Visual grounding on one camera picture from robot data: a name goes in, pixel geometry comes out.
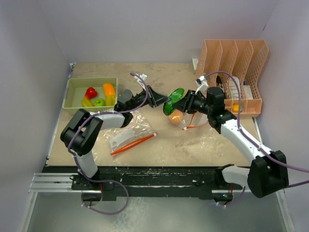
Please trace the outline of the yellow fake starfruit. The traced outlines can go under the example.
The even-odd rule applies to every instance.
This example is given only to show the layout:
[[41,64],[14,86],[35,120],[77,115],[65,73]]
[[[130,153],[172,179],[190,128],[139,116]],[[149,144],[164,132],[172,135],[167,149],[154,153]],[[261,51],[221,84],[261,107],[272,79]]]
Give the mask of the yellow fake starfruit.
[[115,105],[115,96],[107,95],[105,100],[106,106],[114,106]]

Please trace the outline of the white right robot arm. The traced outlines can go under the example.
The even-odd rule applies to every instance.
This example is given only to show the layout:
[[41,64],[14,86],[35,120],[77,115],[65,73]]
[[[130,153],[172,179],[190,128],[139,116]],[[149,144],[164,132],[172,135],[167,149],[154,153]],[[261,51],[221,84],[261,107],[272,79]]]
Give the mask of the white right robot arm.
[[239,118],[225,108],[224,100],[225,95],[220,88],[210,87],[206,95],[189,90],[172,105],[184,113],[207,115],[210,126],[227,138],[250,163],[249,168],[232,164],[218,168],[215,185],[220,189],[231,184],[241,185],[249,188],[257,198],[288,187],[286,156],[281,151],[272,151],[248,134]]

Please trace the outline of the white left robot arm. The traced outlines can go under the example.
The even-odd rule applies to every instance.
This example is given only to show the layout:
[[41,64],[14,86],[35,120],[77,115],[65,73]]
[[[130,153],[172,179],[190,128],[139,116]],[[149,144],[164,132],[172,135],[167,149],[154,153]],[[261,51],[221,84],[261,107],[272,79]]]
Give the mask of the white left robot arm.
[[83,175],[82,183],[88,189],[99,185],[99,171],[95,164],[92,148],[100,131],[112,128],[124,128],[132,120],[132,112],[149,105],[158,107],[170,100],[170,97],[158,93],[147,85],[139,94],[134,95],[125,89],[118,97],[114,110],[93,113],[79,109],[63,129],[60,139],[73,155],[78,172]]

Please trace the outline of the green fake custard apple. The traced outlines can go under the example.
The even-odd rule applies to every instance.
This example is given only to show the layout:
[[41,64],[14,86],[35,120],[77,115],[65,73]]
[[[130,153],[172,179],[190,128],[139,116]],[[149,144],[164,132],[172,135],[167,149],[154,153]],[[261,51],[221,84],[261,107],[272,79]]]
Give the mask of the green fake custard apple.
[[96,99],[93,104],[94,104],[95,107],[104,107],[104,106],[106,106],[106,102],[102,98]]

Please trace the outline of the fake watermelon slice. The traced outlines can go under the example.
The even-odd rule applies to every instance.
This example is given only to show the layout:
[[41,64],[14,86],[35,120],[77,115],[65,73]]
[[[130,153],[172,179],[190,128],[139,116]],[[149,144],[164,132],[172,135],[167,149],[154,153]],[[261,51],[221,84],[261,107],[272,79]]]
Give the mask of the fake watermelon slice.
[[184,97],[184,89],[183,88],[177,88],[174,91],[172,91],[169,94],[170,100],[163,105],[163,113],[166,116],[171,115],[174,111],[175,108],[173,107],[173,104],[178,102]]

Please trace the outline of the red fake strawberry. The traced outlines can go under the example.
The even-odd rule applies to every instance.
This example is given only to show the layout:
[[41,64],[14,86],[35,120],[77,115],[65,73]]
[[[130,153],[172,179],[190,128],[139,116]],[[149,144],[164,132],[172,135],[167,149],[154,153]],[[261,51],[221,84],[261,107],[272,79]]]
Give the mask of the red fake strawberry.
[[97,92],[93,87],[89,87],[89,88],[86,90],[86,93],[85,93],[85,95],[84,95],[84,98],[90,100],[90,99],[95,98],[97,95],[98,95],[98,92]]

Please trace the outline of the clear zip bag orange seal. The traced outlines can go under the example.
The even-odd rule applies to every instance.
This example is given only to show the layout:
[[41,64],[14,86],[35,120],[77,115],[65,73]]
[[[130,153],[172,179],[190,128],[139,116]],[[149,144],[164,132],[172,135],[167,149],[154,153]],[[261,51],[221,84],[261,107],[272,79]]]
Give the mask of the clear zip bag orange seal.
[[112,128],[103,133],[110,146],[110,155],[125,152],[157,136],[148,119],[140,111],[132,113],[133,118],[125,128]]

